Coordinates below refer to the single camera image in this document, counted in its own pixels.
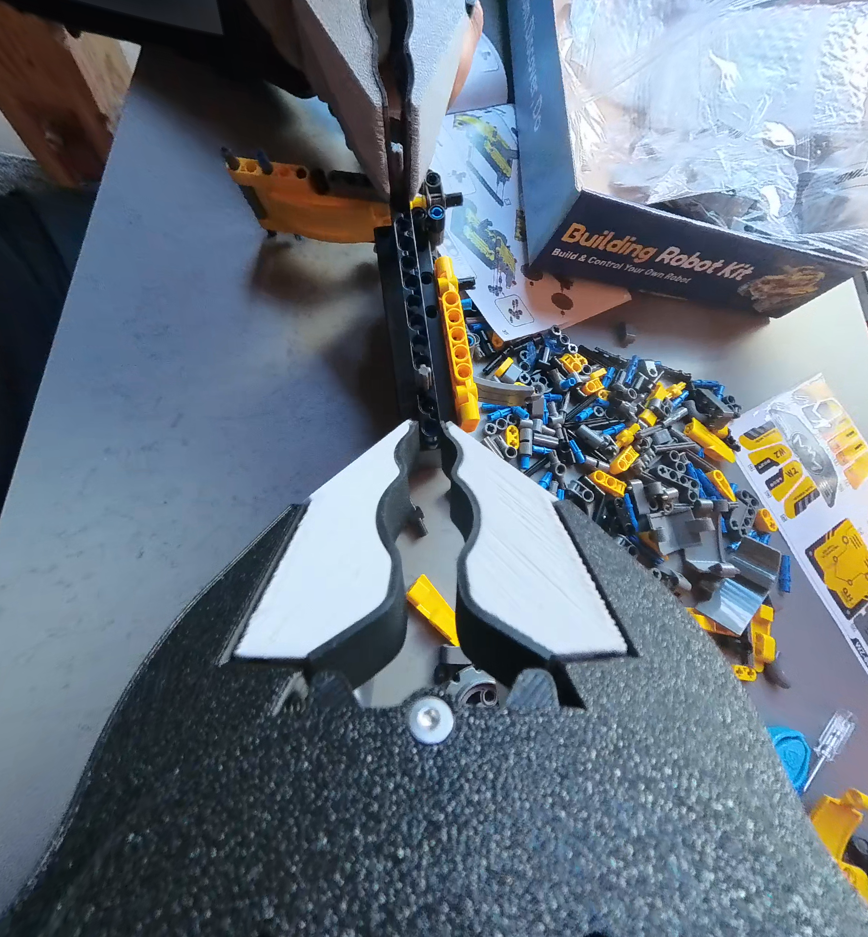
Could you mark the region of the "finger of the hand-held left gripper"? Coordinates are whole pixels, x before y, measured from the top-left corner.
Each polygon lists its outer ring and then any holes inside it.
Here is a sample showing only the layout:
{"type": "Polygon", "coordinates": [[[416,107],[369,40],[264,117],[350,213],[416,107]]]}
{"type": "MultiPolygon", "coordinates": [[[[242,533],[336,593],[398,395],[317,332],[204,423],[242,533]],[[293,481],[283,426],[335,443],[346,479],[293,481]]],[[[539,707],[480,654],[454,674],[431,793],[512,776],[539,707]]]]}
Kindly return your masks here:
{"type": "Polygon", "coordinates": [[[301,64],[381,196],[391,198],[386,93],[378,37],[364,1],[293,1],[301,64]]]}
{"type": "Polygon", "coordinates": [[[471,31],[473,4],[408,1],[403,38],[403,189],[415,197],[435,153],[471,31]]]}

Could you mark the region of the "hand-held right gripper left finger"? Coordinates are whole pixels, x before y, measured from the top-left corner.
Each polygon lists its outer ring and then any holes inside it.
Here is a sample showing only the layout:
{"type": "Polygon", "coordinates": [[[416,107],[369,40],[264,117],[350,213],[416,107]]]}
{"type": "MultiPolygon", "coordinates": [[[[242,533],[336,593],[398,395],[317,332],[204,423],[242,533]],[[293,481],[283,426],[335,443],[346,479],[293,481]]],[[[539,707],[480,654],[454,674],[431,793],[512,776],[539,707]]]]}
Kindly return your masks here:
{"type": "Polygon", "coordinates": [[[414,513],[415,424],[393,429],[318,488],[264,575],[232,657],[372,679],[401,650],[407,600],[396,545],[414,513]]]}

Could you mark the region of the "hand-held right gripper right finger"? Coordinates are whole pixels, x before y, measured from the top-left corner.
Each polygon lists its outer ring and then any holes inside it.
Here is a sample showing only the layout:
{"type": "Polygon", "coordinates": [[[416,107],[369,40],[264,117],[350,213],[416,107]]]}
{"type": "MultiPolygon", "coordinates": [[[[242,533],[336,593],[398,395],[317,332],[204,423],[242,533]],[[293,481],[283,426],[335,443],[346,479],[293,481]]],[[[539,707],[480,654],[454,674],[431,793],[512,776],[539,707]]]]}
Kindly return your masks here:
{"type": "Polygon", "coordinates": [[[625,657],[628,643],[572,528],[580,510],[554,498],[455,424],[441,426],[461,648],[505,686],[525,670],[570,686],[566,666],[625,657]]]}

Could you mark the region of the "yellow black brick model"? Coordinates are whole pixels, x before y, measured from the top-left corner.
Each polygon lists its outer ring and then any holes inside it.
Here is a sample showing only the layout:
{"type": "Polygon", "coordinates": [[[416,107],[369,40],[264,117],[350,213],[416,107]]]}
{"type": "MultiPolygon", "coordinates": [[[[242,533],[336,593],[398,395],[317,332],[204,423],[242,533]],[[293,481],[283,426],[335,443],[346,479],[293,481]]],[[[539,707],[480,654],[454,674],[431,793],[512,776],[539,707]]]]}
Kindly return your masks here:
{"type": "Polygon", "coordinates": [[[274,162],[263,153],[221,155],[258,223],[269,237],[292,235],[337,244],[372,242],[378,261],[384,318],[392,347],[401,417],[417,423],[424,451],[440,446],[441,424],[478,424],[476,386],[463,310],[446,316],[447,259],[437,253],[449,212],[463,194],[447,191],[429,170],[420,194],[392,208],[362,172],[310,169],[274,162]]]}

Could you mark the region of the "person's left forearm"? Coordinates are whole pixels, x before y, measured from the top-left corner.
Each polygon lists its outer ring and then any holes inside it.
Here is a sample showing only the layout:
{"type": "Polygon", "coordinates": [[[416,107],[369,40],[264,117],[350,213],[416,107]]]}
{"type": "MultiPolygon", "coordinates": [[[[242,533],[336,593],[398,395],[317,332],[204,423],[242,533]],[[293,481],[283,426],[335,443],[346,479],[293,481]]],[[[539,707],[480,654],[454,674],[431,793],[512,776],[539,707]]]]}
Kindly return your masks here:
{"type": "Polygon", "coordinates": [[[123,41],[221,39],[216,1],[8,1],[10,6],[65,25],[123,41]]]}

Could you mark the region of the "grey desk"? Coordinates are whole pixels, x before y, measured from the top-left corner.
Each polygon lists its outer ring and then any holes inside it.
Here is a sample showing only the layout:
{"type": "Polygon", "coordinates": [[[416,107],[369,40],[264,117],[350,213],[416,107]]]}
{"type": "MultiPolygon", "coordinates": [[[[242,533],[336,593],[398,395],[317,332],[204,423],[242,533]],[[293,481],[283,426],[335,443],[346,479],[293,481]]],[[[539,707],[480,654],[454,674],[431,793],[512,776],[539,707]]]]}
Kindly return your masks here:
{"type": "Polygon", "coordinates": [[[630,655],[510,707],[237,660],[398,422],[370,247],[265,244],[220,143],[314,104],[145,51],[0,519],[0,935],[868,935],[708,638],[588,524],[630,655]]]}

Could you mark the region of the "person's left hand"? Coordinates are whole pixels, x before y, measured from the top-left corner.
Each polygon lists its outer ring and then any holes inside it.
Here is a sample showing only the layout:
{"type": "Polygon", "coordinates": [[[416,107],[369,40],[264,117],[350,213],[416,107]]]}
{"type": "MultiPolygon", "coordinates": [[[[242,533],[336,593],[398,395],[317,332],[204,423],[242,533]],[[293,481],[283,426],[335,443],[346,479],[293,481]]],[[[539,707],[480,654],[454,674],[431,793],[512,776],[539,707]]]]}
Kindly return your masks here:
{"type": "Polygon", "coordinates": [[[455,100],[460,95],[470,74],[475,58],[476,47],[482,36],[483,22],[482,6],[475,4],[468,14],[467,32],[464,36],[456,76],[448,100],[448,109],[452,107],[455,100]]]}

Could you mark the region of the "small yellow slanted brick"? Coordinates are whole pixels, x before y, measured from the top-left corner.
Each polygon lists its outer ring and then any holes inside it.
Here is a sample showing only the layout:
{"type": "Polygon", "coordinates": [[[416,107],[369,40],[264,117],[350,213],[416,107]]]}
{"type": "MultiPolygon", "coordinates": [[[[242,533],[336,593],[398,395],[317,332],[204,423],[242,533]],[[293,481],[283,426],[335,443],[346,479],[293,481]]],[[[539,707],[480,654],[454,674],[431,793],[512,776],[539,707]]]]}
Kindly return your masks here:
{"type": "Polygon", "coordinates": [[[419,575],[408,588],[406,598],[446,643],[459,647],[455,611],[425,574],[419,575]]]}

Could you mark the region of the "blue cardboard kit box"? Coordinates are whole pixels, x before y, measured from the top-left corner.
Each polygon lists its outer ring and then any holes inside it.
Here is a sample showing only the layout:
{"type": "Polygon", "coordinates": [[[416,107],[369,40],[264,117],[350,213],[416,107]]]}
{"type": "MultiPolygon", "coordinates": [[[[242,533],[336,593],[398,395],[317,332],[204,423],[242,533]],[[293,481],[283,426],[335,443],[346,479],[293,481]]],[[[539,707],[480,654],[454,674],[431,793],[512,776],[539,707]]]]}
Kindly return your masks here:
{"type": "Polygon", "coordinates": [[[529,261],[540,272],[783,316],[868,270],[662,209],[578,189],[556,6],[508,7],[529,261]]]}

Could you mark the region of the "pile of small building bricks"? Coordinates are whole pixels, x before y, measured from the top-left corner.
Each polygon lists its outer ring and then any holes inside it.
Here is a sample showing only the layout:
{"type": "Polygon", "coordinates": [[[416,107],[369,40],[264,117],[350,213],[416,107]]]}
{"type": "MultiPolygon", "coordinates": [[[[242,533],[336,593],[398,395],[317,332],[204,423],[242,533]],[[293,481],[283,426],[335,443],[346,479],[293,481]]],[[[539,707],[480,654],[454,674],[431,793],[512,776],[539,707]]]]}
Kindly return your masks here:
{"type": "Polygon", "coordinates": [[[651,358],[577,344],[558,326],[515,343],[475,316],[474,375],[532,384],[531,407],[479,402],[477,433],[554,498],[572,501],[688,610],[742,682],[790,687],[772,635],[772,593],[789,592],[778,525],[723,471],[742,413],[717,381],[651,358]]]}

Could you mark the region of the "grey curved panel brick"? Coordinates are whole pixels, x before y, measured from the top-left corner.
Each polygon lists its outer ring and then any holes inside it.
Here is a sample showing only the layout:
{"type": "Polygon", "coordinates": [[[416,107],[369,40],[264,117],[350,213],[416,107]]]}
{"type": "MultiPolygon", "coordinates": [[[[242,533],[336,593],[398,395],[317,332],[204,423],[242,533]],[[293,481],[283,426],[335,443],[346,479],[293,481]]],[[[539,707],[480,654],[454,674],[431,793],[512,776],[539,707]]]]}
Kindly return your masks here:
{"type": "Polygon", "coordinates": [[[475,376],[475,386],[482,406],[531,407],[542,394],[532,384],[509,383],[493,380],[493,376],[475,376]]]}

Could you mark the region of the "instruction booklet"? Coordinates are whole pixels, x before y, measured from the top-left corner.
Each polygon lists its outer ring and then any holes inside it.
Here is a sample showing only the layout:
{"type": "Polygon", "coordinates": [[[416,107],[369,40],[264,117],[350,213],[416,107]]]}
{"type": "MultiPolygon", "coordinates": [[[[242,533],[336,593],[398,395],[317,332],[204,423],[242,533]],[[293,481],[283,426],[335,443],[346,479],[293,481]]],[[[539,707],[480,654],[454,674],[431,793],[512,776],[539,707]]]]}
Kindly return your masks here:
{"type": "Polygon", "coordinates": [[[626,303],[627,290],[531,271],[521,200],[518,134],[505,68],[487,36],[444,118],[432,170],[462,194],[447,211],[441,252],[458,279],[475,280],[473,303],[505,341],[567,328],[626,303]]]}

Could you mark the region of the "clear plastic wrapping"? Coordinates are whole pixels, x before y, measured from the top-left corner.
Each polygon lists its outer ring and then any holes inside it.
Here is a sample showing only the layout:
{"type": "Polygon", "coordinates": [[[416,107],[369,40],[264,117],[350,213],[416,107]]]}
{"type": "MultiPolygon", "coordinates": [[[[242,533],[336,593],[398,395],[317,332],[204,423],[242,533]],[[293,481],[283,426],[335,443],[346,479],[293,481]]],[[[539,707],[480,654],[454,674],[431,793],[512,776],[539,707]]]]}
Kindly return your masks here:
{"type": "Polygon", "coordinates": [[[578,189],[868,266],[868,2],[556,6],[578,189]]]}

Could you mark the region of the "yellow sticker sheet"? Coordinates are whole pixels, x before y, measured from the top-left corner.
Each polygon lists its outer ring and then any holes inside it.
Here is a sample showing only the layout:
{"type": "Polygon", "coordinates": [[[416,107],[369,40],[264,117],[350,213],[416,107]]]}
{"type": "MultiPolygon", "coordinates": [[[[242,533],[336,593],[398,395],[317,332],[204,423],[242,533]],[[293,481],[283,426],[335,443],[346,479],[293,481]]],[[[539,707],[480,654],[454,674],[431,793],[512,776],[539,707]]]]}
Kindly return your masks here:
{"type": "Polygon", "coordinates": [[[868,675],[868,442],[818,374],[744,412],[736,462],[868,675]]]}

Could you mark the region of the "wooden furniture leg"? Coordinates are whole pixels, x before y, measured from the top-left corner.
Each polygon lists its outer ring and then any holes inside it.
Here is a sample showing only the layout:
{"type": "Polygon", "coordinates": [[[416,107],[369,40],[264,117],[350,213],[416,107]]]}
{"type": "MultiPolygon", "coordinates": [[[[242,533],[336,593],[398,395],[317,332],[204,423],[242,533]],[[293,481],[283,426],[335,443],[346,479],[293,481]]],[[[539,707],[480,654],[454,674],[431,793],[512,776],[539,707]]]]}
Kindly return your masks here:
{"type": "Polygon", "coordinates": [[[101,180],[132,74],[117,40],[0,2],[0,111],[56,183],[101,180]]]}

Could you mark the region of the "clear plastic rod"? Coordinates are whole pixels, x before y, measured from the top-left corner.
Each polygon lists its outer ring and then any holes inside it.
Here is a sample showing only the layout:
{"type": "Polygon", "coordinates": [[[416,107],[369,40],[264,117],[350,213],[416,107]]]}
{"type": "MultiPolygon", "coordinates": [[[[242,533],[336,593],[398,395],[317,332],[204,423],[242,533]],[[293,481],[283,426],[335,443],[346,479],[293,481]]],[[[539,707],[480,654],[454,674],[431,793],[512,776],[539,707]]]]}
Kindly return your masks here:
{"type": "Polygon", "coordinates": [[[805,794],[822,767],[832,763],[847,746],[857,727],[854,713],[838,710],[828,720],[813,749],[813,759],[802,793],[805,794]]]}

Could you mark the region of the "yellow brick subassembly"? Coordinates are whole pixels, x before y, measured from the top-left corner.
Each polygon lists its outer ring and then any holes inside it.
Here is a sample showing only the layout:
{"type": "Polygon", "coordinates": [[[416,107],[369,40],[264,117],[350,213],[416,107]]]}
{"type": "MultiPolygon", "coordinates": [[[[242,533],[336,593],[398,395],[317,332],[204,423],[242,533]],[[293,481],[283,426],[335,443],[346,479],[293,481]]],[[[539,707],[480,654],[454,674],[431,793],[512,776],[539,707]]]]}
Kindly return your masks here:
{"type": "Polygon", "coordinates": [[[851,886],[868,902],[868,838],[858,830],[868,814],[868,794],[850,788],[841,797],[820,798],[810,819],[827,852],[851,886]]]}

